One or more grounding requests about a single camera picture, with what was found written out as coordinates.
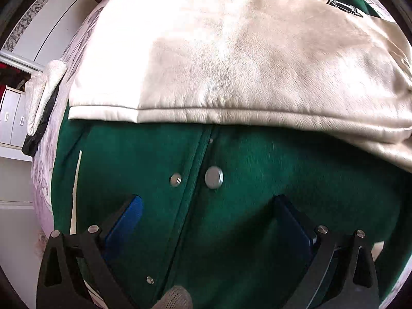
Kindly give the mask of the grey gloved hand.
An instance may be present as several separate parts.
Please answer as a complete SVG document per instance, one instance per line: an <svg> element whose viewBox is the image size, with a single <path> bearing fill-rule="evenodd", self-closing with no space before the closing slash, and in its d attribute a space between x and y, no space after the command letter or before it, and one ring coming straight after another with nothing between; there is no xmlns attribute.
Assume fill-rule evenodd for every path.
<svg viewBox="0 0 412 309"><path fill-rule="evenodd" d="M192 309L193 302L190 293L180 285L169 289L155 303L152 309Z"/></svg>

